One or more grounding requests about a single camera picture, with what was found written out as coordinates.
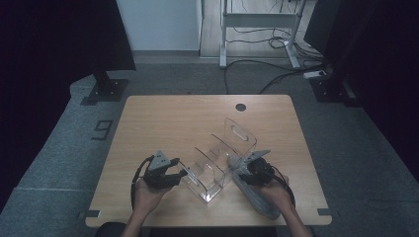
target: white wall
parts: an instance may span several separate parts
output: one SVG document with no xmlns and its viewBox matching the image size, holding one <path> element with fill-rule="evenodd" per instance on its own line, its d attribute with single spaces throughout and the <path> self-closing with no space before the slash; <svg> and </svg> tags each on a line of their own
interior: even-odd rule
<svg viewBox="0 0 419 237">
<path fill-rule="evenodd" d="M 117 3 L 131 50 L 199 50 L 201 0 Z"/>
</svg>

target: gray carpet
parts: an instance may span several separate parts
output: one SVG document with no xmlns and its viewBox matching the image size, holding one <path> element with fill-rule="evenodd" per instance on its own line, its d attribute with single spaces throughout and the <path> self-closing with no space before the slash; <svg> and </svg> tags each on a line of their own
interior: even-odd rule
<svg viewBox="0 0 419 237">
<path fill-rule="evenodd" d="M 130 95 L 225 94 L 216 61 L 141 61 L 137 71 L 110 72 L 129 79 L 120 102 L 81 106 L 92 76 L 74 83 L 72 98 L 43 150 L 0 216 L 0 236 L 94 236 L 84 223 Z M 288 61 L 275 61 L 288 65 Z M 228 69 L 230 94 L 257 94 L 284 70 L 262 64 Z M 265 94 L 293 99 L 323 191 L 332 211 L 318 236 L 419 236 L 419 185 L 363 109 L 317 103 L 308 81 L 291 76 Z M 111 130 L 95 130 L 98 122 Z M 289 236 L 286 227 L 278 229 Z"/>
</svg>

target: wrist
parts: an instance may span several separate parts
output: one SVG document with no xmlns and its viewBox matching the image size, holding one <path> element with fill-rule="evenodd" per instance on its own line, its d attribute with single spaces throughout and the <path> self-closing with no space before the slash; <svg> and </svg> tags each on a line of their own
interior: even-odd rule
<svg viewBox="0 0 419 237">
<path fill-rule="evenodd" d="M 141 219 L 145 219 L 149 213 L 150 211 L 147 211 L 145 209 L 135 208 L 132 211 L 131 217 L 135 220 L 141 220 Z"/>
<path fill-rule="evenodd" d="M 133 211 L 122 236 L 138 236 L 146 215 Z"/>
<path fill-rule="evenodd" d="M 277 199 L 274 201 L 274 205 L 277 206 L 281 212 L 291 211 L 293 204 L 289 199 Z"/>
<path fill-rule="evenodd" d="M 298 218 L 298 213 L 291 202 L 283 203 L 282 205 L 279 205 L 278 208 L 287 223 Z"/>
</svg>

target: power strip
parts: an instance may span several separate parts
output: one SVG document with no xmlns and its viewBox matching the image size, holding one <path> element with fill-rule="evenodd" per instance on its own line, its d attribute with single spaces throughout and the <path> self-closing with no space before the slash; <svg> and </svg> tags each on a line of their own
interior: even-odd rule
<svg viewBox="0 0 419 237">
<path fill-rule="evenodd" d="M 304 79 L 313 79 L 313 78 L 316 78 L 316 77 L 323 77 L 323 76 L 326 76 L 326 75 L 327 75 L 326 72 L 324 72 L 323 70 L 320 70 L 320 71 L 313 71 L 313 72 L 305 72 L 302 75 L 302 77 Z"/>
</svg>

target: black curtain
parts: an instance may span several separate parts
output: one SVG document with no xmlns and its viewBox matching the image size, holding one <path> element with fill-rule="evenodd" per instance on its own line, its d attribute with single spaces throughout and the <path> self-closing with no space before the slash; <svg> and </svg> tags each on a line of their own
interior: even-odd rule
<svg viewBox="0 0 419 237">
<path fill-rule="evenodd" d="M 379 1 L 347 64 L 366 112 L 419 181 L 418 22 L 418 1 Z"/>
<path fill-rule="evenodd" d="M 71 83 L 135 70 L 115 0 L 16 0 L 0 6 L 3 208 L 64 111 Z"/>
</svg>

